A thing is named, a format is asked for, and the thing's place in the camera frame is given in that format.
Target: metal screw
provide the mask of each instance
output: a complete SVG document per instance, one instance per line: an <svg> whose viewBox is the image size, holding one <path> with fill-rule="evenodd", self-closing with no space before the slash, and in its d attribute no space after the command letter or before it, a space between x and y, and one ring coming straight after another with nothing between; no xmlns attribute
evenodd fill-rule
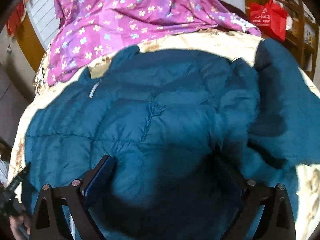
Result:
<svg viewBox="0 0 320 240"><path fill-rule="evenodd" d="M278 184L278 188L281 189L281 190L284 190L284 189L285 189L285 186L284 186L282 183L279 183L279 184Z"/></svg>
<svg viewBox="0 0 320 240"><path fill-rule="evenodd" d="M71 182L71 185L74 186L74 187L78 186L79 184L80 184L79 179L75 179L75 180L73 180L73 181Z"/></svg>
<svg viewBox="0 0 320 240"><path fill-rule="evenodd" d="M247 184L248 184L249 186L255 186L255 185L256 185L256 182L255 182L253 179L248 179L248 180L247 180Z"/></svg>
<svg viewBox="0 0 320 240"><path fill-rule="evenodd" d="M48 184L43 185L42 190L47 190L47 189L49 189L49 185Z"/></svg>

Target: blanket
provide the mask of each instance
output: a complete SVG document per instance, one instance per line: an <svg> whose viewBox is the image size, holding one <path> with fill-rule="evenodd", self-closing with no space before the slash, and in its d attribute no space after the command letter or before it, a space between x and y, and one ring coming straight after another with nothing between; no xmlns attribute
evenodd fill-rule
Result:
<svg viewBox="0 0 320 240"><path fill-rule="evenodd" d="M260 35L218 0L54 0L60 28L48 84L68 81L93 59L166 34L221 26Z"/></svg>
<svg viewBox="0 0 320 240"><path fill-rule="evenodd" d="M22 198L31 196L31 211L43 184L68 184L107 153L116 172L91 210L104 236L219 239L237 210L215 172L222 155L247 178L289 185L296 216L295 166L319 163L320 147L320 102L296 65L272 40L260 43L255 68L202 51L130 47L95 91L84 70L35 114L25 158L44 165L31 168Z"/></svg>

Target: blue flower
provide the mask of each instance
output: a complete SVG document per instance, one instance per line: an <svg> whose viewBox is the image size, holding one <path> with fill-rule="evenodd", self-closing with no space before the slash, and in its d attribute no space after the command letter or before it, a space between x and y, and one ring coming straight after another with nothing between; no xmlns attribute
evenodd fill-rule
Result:
<svg viewBox="0 0 320 240"><path fill-rule="evenodd" d="M131 36L131 38L132 38L133 40L139 37L139 35L138 35L137 33L135 33L135 34L130 34L130 36Z"/></svg>
<svg viewBox="0 0 320 240"><path fill-rule="evenodd" d="M105 34L104 34L103 38L104 38L105 40L108 40L108 41L110 41L110 40L111 40L110 35L109 35L109 34L107 34L107 33L105 33Z"/></svg>
<svg viewBox="0 0 320 240"><path fill-rule="evenodd" d="M67 48L68 47L68 42L67 41L65 41L63 44L62 44L62 46L61 46L63 49L65 49L65 48Z"/></svg>
<svg viewBox="0 0 320 240"><path fill-rule="evenodd" d="M72 61L72 62L70 63L70 65L69 65L69 67L76 67L76 66L77 66L77 63L76 63L75 60Z"/></svg>
<svg viewBox="0 0 320 240"><path fill-rule="evenodd" d="M80 40L80 44L83 45L87 42L87 37L83 37L81 40Z"/></svg>

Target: pink floral blanket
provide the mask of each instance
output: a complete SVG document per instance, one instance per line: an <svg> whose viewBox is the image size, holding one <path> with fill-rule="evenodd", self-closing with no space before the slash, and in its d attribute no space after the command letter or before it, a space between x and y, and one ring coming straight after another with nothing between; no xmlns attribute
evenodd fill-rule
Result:
<svg viewBox="0 0 320 240"><path fill-rule="evenodd" d="M54 0L60 29L47 82L66 82L95 58L166 34L222 26L259 35L218 0Z"/></svg>

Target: white paneled wall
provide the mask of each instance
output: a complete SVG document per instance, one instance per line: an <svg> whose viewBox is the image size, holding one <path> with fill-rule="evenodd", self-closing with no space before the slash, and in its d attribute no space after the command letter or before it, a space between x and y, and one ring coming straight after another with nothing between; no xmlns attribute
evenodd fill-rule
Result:
<svg viewBox="0 0 320 240"><path fill-rule="evenodd" d="M27 10L42 46L47 49L57 34L60 23L55 15L53 0L30 0Z"/></svg>

